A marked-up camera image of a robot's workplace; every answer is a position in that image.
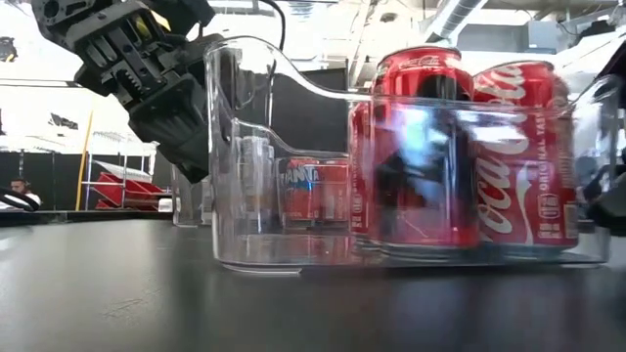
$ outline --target transparent plastic container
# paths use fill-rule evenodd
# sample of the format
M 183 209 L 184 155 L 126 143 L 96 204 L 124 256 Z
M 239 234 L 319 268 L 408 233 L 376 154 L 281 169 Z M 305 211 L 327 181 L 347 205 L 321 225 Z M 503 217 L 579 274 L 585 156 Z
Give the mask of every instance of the transparent plastic container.
M 617 160 L 617 78 L 600 79 L 576 102 L 537 109 L 326 90 L 252 37 L 216 44 L 205 63 L 214 254 L 229 268 L 608 258 L 610 234 L 586 219 L 592 199 L 583 190 L 596 182 L 604 192 L 614 178 L 606 171 Z M 296 149 L 273 130 L 273 102 L 295 99 L 274 89 L 279 76 L 346 102 L 336 117 L 348 125 L 346 153 Z M 522 120 L 534 121 L 534 132 Z M 515 154 L 519 146 L 530 149 Z
M 202 183 L 191 184 L 178 167 L 171 165 L 172 222 L 178 227 L 202 224 Z

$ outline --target table surface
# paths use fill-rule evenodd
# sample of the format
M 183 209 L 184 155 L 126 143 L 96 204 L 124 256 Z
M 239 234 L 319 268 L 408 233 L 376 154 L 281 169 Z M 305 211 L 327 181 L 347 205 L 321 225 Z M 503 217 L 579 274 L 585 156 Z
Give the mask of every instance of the table surface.
M 208 229 L 166 221 L 4 228 L 0 351 L 623 352 L 614 246 L 596 269 L 267 278 L 221 269 Z

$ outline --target yellow pole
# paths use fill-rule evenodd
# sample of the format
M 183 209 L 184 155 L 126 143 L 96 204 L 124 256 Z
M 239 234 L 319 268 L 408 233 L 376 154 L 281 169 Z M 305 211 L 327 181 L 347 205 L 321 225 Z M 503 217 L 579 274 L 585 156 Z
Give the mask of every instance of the yellow pole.
M 85 170 L 85 158 L 87 156 L 87 146 L 89 145 L 89 136 L 91 136 L 91 122 L 94 119 L 94 110 L 96 109 L 96 98 L 91 111 L 89 111 L 89 120 L 87 121 L 87 132 L 85 133 L 85 142 L 82 146 L 82 157 L 80 158 L 80 169 L 78 170 L 78 185 L 76 186 L 76 207 L 75 211 L 80 210 L 80 198 L 82 196 L 82 177 Z

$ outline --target red soda can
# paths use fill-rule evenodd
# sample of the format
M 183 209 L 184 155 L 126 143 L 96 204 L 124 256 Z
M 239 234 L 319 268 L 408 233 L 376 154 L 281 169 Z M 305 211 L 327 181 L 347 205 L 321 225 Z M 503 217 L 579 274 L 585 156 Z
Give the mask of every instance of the red soda can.
M 348 161 L 336 159 L 321 165 L 325 223 L 343 223 L 348 219 Z
M 573 121 L 567 86 L 545 62 L 514 62 L 474 77 L 474 100 L 530 108 L 500 123 L 516 137 L 476 141 L 482 240 L 512 257 L 558 255 L 578 244 Z
M 372 128 L 370 104 L 359 103 L 349 114 L 349 154 L 348 178 L 350 180 L 350 233 L 359 239 L 359 243 L 368 242 L 372 222 L 370 209 L 373 206 L 372 158 L 370 146 Z
M 322 185 L 320 161 L 290 159 L 285 173 L 286 227 L 309 227 L 321 219 Z
M 473 81 L 458 50 L 425 46 L 385 57 L 373 91 L 469 101 Z M 401 256 L 447 258 L 476 247 L 470 140 L 454 114 L 381 99 L 372 125 L 376 205 L 370 238 Z M 435 135 L 445 136 L 444 142 Z

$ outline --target can lid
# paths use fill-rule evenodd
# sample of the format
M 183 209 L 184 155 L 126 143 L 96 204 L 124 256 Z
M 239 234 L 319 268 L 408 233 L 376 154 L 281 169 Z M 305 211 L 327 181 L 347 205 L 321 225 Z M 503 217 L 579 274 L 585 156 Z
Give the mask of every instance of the can lid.
M 506 62 L 506 63 L 502 63 L 493 67 L 489 67 L 488 69 L 491 68 L 496 68 L 496 67 L 502 67 L 502 66 L 508 66 L 508 65 L 513 65 L 513 64 L 544 64 L 545 66 L 548 67 L 549 71 L 554 71 L 555 70 L 555 65 L 549 61 L 545 61 L 545 60 L 514 60 L 511 62 Z
M 391 53 L 385 55 L 384 57 L 382 57 L 382 59 L 380 59 L 379 66 L 382 63 L 384 63 L 384 61 L 387 60 L 391 56 L 394 56 L 394 55 L 397 55 L 397 54 L 400 54 L 400 53 L 404 53 L 404 52 L 409 52 L 409 51 L 412 51 L 412 50 L 420 50 L 420 49 L 444 49 L 444 50 L 450 51 L 452 53 L 455 53 L 456 55 L 459 56 L 459 59 L 462 58 L 461 51 L 459 49 L 457 49 L 457 48 L 450 47 L 450 46 L 444 46 L 444 45 L 436 45 L 436 44 L 424 44 L 424 45 L 418 45 L 418 46 L 414 46 L 414 47 L 410 47 L 410 48 L 403 48 L 403 49 L 391 52 Z

